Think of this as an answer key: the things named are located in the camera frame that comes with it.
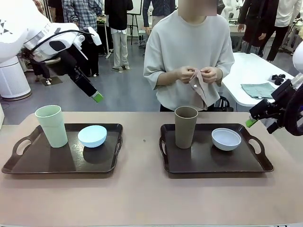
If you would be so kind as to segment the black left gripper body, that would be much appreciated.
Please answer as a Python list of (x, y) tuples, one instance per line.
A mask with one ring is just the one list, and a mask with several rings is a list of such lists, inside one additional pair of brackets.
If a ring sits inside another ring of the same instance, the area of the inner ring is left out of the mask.
[(77, 65), (77, 61), (66, 50), (59, 53), (61, 70), (64, 74), (67, 74), (73, 82), (76, 82), (81, 77), (80, 68)]

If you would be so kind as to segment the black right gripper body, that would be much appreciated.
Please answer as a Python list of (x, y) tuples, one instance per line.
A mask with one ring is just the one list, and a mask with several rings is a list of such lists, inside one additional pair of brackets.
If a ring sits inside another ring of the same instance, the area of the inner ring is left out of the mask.
[(270, 103), (267, 99), (260, 101), (260, 114), (259, 119), (274, 118), (279, 121), (284, 120), (285, 110), (287, 107), (287, 102), (285, 100), (274, 101)]

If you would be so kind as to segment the person's left hand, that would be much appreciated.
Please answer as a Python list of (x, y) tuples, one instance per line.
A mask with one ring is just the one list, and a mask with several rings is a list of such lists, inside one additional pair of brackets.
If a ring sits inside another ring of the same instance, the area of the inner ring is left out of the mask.
[(203, 81), (205, 83), (219, 83), (223, 78), (223, 72), (216, 67), (205, 67), (200, 70)]

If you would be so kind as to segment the person's right hand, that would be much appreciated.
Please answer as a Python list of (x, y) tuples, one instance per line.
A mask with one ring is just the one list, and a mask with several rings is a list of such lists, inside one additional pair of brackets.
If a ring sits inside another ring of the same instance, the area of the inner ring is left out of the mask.
[(189, 66), (184, 66), (178, 69), (178, 80), (180, 80), (182, 83), (187, 84), (195, 74), (196, 69), (189, 67)]

